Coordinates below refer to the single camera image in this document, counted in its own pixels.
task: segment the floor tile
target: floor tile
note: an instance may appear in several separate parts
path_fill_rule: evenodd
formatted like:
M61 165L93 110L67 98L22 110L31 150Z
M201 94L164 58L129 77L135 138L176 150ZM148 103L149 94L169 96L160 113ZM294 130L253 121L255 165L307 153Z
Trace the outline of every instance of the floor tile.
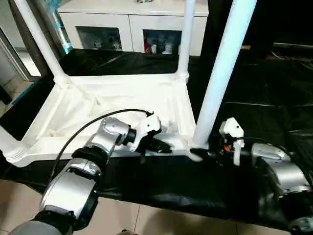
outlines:
M27 186L0 180L0 191L1 230L13 230L39 211L41 195Z
M9 235L9 232L0 230L0 235Z
M254 224L237 223L238 235L290 235L289 232L258 226Z
M30 87L33 84L33 82L26 82L23 81L15 90L16 93L22 93L24 92L28 87Z
M139 235L235 235L233 221L140 206L135 233Z
M99 198L89 226L75 235L115 235L123 229L134 231L139 204Z

